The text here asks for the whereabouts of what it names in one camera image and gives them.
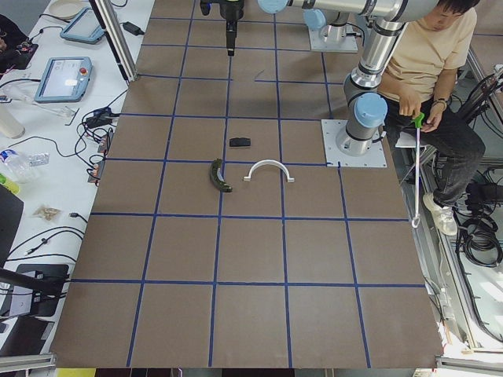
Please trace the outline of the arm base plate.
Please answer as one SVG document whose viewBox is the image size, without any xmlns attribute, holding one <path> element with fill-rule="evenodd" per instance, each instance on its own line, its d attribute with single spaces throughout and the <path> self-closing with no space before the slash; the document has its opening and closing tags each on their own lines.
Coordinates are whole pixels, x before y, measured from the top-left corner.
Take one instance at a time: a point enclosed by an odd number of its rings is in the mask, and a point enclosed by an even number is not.
<svg viewBox="0 0 503 377">
<path fill-rule="evenodd" d="M 321 133 L 328 167 L 386 168 L 387 161 L 378 129 L 367 141 L 347 134 L 344 119 L 323 119 Z"/>
<path fill-rule="evenodd" d="M 353 28 L 348 22 L 308 27 L 310 49 L 317 52 L 357 53 L 358 46 Z"/>
</svg>

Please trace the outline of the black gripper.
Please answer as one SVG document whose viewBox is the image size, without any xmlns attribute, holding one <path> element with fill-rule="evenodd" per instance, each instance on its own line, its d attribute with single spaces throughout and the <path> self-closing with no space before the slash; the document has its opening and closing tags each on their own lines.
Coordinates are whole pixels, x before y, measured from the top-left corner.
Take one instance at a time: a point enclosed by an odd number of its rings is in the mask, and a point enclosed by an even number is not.
<svg viewBox="0 0 503 377">
<path fill-rule="evenodd" d="M 204 16 L 208 16 L 211 5 L 219 6 L 220 16 L 226 21 L 226 50 L 229 57 L 235 55 L 235 45 L 237 38 L 237 20 L 244 15 L 243 0 L 200 0 L 200 10 Z"/>
</svg>

